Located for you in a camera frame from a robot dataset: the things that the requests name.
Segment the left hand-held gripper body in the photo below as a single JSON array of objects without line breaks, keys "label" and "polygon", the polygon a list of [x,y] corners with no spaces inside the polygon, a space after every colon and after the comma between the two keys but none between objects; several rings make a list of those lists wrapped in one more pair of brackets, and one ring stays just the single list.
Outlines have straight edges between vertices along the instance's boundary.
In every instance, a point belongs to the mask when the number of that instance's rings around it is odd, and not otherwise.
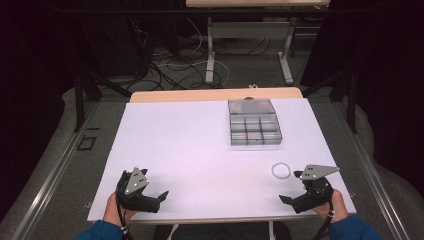
[{"label": "left hand-held gripper body", "polygon": [[157,198],[143,194],[148,184],[139,168],[135,167],[132,172],[123,171],[116,187],[118,204],[127,210],[157,213],[160,209]]}]

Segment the person's left hand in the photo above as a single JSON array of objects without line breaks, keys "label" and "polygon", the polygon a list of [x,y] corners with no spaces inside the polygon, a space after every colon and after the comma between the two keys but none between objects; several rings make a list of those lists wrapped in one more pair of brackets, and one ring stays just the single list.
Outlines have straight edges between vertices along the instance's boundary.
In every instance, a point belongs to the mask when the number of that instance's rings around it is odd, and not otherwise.
[{"label": "person's left hand", "polygon": [[123,225],[126,225],[135,214],[136,211],[127,210],[120,206],[116,200],[116,193],[113,192],[108,197],[103,221],[122,227]]}]

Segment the white table cover sheet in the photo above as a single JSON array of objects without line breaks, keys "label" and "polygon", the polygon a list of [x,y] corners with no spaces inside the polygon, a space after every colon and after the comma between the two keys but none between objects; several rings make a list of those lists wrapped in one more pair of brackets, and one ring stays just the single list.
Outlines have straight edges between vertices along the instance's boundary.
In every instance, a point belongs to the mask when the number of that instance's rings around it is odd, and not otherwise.
[{"label": "white table cover sheet", "polygon": [[335,161],[309,102],[272,102],[283,139],[277,146],[236,147],[230,142],[224,101],[129,103],[88,214],[99,219],[125,170],[148,169],[144,193],[169,194],[145,224],[256,221],[295,217],[279,196],[304,194],[293,172]]}]

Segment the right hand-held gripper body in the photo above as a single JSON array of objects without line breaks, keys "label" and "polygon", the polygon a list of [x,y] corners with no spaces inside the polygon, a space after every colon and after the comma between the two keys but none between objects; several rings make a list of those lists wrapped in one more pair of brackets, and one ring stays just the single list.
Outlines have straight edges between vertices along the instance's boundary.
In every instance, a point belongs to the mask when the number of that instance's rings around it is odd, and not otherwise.
[{"label": "right hand-held gripper body", "polygon": [[306,193],[293,199],[296,213],[321,206],[332,199],[333,188],[326,177],[340,170],[339,167],[308,164],[299,178]]}]

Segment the white metal frame desk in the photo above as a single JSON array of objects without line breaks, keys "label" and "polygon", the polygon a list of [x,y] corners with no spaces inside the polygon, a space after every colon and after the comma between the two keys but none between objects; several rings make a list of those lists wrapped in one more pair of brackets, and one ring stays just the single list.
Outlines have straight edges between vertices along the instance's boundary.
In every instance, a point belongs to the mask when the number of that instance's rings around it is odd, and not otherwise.
[{"label": "white metal frame desk", "polygon": [[[186,5],[199,10],[318,10],[326,7],[331,0],[186,0]],[[278,53],[284,82],[291,86],[294,83],[287,61],[291,43],[294,38],[297,17],[284,17],[283,21],[258,20],[215,20],[207,18],[208,59],[206,83],[214,80],[216,39],[280,39],[284,41],[284,49]]]}]

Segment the clear plastic compartment box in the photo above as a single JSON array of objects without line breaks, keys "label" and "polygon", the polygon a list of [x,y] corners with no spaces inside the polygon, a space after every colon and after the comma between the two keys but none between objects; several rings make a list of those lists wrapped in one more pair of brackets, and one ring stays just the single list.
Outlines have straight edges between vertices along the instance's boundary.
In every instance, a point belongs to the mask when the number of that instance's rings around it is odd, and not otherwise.
[{"label": "clear plastic compartment box", "polygon": [[281,144],[283,135],[270,99],[229,100],[228,109],[233,146]]}]

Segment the black metal stand frame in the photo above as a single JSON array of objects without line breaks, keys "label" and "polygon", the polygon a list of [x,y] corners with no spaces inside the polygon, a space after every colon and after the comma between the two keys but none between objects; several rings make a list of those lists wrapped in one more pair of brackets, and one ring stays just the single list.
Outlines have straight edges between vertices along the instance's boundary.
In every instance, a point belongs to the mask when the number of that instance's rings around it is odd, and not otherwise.
[{"label": "black metal stand frame", "polygon": [[80,15],[71,10],[53,8],[53,15],[61,23],[57,29],[58,37],[64,45],[65,60],[71,70],[76,105],[76,127],[79,131],[86,121],[84,97],[98,102],[103,98],[99,85],[117,92],[123,97],[130,97],[132,93],[108,80],[101,71],[92,46],[81,25]]},{"label": "black metal stand frame", "polygon": [[302,93],[309,97],[332,85],[332,102],[341,102],[347,96],[346,121],[356,133],[358,72],[364,50],[364,42],[358,36],[359,22],[353,13],[342,10],[327,10],[321,17],[323,22],[301,80],[307,86]]}]

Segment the aluminium floor rail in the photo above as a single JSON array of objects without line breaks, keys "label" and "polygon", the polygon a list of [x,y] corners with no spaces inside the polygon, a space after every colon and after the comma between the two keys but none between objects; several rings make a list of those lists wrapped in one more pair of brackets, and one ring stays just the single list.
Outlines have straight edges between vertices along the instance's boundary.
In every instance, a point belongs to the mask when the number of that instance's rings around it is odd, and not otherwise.
[{"label": "aluminium floor rail", "polygon": [[[102,105],[91,103],[86,122],[75,132],[71,108],[65,110],[33,176],[11,211],[16,229],[5,240],[73,240],[91,225],[87,220],[105,165],[108,141],[98,117]],[[90,151],[78,151],[82,137],[97,138]]]},{"label": "aluminium floor rail", "polygon": [[375,202],[375,213],[382,216],[385,226],[390,231],[392,240],[411,240],[411,235],[406,229],[406,225],[400,218],[400,213],[395,209],[394,202],[389,196],[389,192],[384,187],[384,181],[376,168],[375,161],[367,153],[365,145],[361,142],[360,135],[347,123],[347,109],[342,103],[334,105],[339,121],[345,128],[346,134],[352,142],[355,153],[358,155],[358,164],[366,179],[367,186],[372,192],[372,199]]}]

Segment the person's right hand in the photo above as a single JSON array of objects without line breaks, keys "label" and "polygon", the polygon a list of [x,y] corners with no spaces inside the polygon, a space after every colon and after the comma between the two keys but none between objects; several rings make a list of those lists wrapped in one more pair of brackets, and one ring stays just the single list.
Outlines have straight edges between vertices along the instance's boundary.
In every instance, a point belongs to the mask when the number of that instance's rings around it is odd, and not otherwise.
[{"label": "person's right hand", "polygon": [[313,209],[313,211],[316,212],[323,220],[326,220],[329,213],[332,212],[332,223],[344,220],[349,216],[347,208],[345,206],[343,195],[338,190],[334,190],[331,202],[327,202],[321,206],[317,206]]}]

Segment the black floor socket frame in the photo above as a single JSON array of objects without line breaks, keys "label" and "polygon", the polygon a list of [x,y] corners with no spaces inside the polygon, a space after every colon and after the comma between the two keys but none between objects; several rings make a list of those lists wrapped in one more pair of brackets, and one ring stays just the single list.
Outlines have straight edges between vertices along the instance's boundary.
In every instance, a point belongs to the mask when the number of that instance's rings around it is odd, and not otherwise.
[{"label": "black floor socket frame", "polygon": [[96,142],[97,138],[94,136],[84,135],[77,146],[78,151],[90,151]]}]

